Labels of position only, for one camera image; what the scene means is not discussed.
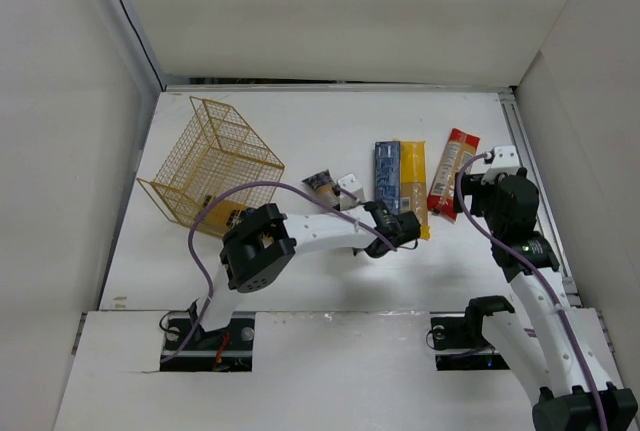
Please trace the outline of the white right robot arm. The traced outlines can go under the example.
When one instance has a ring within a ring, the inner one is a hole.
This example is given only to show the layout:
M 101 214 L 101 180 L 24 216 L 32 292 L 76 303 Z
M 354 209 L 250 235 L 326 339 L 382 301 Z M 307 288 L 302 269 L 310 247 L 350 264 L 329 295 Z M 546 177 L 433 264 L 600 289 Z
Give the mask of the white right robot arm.
M 537 430 L 627 430 L 639 409 L 578 335 L 559 262 L 536 229 L 539 191 L 526 169 L 456 175 L 454 207 L 491 243 L 492 255 L 523 305 L 531 332 L 519 331 L 511 306 L 491 307 L 481 335 L 501 354 L 531 402 Z

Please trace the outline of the blue pasta box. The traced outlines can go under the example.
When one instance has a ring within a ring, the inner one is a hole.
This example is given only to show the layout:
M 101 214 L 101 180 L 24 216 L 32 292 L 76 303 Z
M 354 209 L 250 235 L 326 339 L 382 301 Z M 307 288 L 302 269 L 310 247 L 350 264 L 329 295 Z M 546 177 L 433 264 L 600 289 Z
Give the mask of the blue pasta box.
M 399 141 L 379 141 L 374 147 L 374 199 L 383 202 L 397 215 L 400 212 Z

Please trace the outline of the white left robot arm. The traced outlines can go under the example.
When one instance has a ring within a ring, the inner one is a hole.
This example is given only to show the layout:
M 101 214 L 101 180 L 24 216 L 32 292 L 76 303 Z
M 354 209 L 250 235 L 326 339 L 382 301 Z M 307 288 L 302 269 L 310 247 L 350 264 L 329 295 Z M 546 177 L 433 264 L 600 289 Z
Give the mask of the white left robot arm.
M 240 297 L 273 284 L 297 255 L 349 248 L 378 259 L 420 236 L 414 212 L 395 215 L 379 201 L 313 215 L 285 214 L 273 203 L 263 205 L 223 237 L 213 293 L 193 303 L 191 322 L 199 333 L 225 328 Z

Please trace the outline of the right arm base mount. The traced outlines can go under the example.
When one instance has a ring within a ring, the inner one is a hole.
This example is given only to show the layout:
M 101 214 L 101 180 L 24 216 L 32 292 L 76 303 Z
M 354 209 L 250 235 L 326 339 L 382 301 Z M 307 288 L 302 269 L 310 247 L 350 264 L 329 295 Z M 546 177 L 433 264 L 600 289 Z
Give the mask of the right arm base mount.
M 425 341 L 435 352 L 437 371 L 509 370 L 502 355 L 484 337 L 470 334 L 463 313 L 432 313 Z

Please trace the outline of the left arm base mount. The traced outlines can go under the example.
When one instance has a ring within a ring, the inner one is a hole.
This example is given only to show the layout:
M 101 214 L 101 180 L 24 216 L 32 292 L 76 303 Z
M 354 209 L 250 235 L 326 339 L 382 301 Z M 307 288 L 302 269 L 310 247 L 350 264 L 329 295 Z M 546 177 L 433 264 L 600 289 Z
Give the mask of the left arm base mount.
M 168 313 L 163 317 L 160 322 L 160 329 L 164 332 L 159 364 L 161 372 L 252 371 L 254 313 L 235 313 L 229 325 L 222 330 L 197 331 L 176 357 L 163 362 L 178 350 L 190 328 L 190 320 L 184 313 Z

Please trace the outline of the dark blue spaghetti bag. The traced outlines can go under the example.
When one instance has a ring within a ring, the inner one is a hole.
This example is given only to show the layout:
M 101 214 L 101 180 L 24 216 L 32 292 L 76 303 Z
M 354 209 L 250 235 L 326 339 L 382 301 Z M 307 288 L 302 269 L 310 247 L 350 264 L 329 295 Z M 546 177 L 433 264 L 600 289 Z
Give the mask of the dark blue spaghetti bag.
M 241 220 L 241 214 L 248 209 L 246 204 L 229 199 L 223 200 L 203 218 L 197 230 L 222 238 Z

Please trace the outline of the red spaghetti bag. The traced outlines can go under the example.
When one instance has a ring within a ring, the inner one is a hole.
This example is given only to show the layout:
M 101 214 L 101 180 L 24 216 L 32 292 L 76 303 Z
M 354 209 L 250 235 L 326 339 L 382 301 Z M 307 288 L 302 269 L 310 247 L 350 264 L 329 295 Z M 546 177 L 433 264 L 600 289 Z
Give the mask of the red spaghetti bag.
M 480 138 L 453 128 L 436 168 L 427 196 L 427 209 L 434 215 L 452 222 L 457 219 L 454 211 L 455 176 L 460 168 L 474 157 Z

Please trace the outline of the blue-topped spaghetti bag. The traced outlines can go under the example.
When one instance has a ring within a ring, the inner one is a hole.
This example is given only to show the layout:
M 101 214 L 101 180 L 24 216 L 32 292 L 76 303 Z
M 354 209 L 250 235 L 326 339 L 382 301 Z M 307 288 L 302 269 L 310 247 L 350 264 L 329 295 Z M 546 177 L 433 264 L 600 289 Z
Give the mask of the blue-topped spaghetti bag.
M 353 204 L 353 200 L 338 185 L 328 169 L 304 178 L 302 183 L 316 198 L 333 209 L 347 210 Z

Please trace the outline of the aluminium frame post left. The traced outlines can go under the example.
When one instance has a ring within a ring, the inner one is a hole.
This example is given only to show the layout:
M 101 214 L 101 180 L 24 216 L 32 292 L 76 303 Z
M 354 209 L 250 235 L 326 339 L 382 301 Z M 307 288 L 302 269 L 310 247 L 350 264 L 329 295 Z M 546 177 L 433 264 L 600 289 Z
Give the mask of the aluminium frame post left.
M 166 89 L 167 78 L 162 71 L 143 30 L 132 0 L 104 0 L 115 30 L 121 37 L 126 53 L 133 59 L 145 81 L 155 91 Z

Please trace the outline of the yellow pasta bag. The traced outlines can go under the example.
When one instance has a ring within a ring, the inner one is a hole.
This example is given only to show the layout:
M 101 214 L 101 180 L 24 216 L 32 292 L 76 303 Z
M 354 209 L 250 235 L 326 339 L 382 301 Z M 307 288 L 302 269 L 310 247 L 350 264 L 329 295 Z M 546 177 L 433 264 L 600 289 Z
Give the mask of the yellow pasta bag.
M 420 223 L 420 238 L 431 237 L 427 209 L 424 141 L 400 142 L 400 212 L 412 211 Z

